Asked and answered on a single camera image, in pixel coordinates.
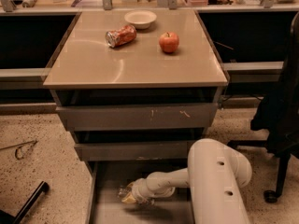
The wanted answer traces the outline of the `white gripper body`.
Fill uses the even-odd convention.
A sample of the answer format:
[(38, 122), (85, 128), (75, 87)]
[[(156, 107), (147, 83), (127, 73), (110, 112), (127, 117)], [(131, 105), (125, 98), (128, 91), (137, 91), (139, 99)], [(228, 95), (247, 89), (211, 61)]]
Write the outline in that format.
[(137, 203), (151, 203), (152, 191), (148, 188), (145, 178), (134, 181), (131, 192)]

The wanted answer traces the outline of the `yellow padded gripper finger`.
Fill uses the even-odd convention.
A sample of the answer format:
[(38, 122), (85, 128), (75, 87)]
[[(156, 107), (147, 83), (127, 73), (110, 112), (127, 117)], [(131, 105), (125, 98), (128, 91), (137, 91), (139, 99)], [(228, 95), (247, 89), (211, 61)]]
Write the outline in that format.
[(121, 199), (121, 201), (123, 203), (127, 203), (127, 204), (134, 204), (134, 203), (136, 203), (136, 199), (135, 199), (135, 197), (132, 194), (126, 195), (125, 197), (123, 197)]

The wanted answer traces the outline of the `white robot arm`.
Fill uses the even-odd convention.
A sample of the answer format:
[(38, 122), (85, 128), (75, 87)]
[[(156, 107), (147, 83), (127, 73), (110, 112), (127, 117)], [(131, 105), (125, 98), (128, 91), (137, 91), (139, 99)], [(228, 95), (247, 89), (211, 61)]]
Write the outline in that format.
[(195, 224), (250, 224), (240, 189), (251, 177), (251, 165), (243, 154), (205, 138), (191, 146), (186, 168), (154, 172), (131, 182), (121, 201), (151, 203), (172, 196), (177, 188), (188, 188)]

